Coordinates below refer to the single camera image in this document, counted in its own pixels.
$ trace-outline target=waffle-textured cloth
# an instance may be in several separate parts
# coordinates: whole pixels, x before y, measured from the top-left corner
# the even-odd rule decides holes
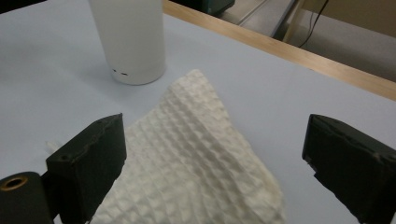
[[[128,159],[92,223],[284,223],[276,180],[198,70],[125,132]]]

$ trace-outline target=floor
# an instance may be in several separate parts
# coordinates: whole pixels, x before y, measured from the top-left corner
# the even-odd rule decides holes
[[[263,35],[273,36],[291,0],[236,0],[220,18]],[[311,12],[305,12],[290,44],[299,46],[308,33]],[[321,16],[307,44],[318,55],[396,82],[396,38]]]

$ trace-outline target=white cylindrical container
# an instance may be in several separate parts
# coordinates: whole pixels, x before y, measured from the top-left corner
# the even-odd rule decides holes
[[[141,85],[165,71],[162,0],[90,0],[113,77]]]

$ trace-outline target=white table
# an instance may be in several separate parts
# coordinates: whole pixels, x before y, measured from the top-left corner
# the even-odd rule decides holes
[[[358,223],[302,160],[308,117],[340,119],[396,148],[396,103],[167,15],[164,28],[165,74],[128,86],[110,76],[87,1],[49,0],[0,15],[0,178],[43,174],[46,141],[65,143],[120,112],[128,126],[198,68],[278,179],[288,223]]]

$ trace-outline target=screw hole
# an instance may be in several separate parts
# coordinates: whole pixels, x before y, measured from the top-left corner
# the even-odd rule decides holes
[[[67,161],[67,160],[69,160],[69,156],[67,156],[67,155],[62,155],[61,160]]]
[[[14,189],[18,189],[21,186],[23,186],[24,184],[26,184],[28,178],[26,176],[17,176],[14,177],[12,179],[9,179],[8,181],[6,181],[1,187],[0,190],[2,191],[10,191],[10,190],[14,190]]]

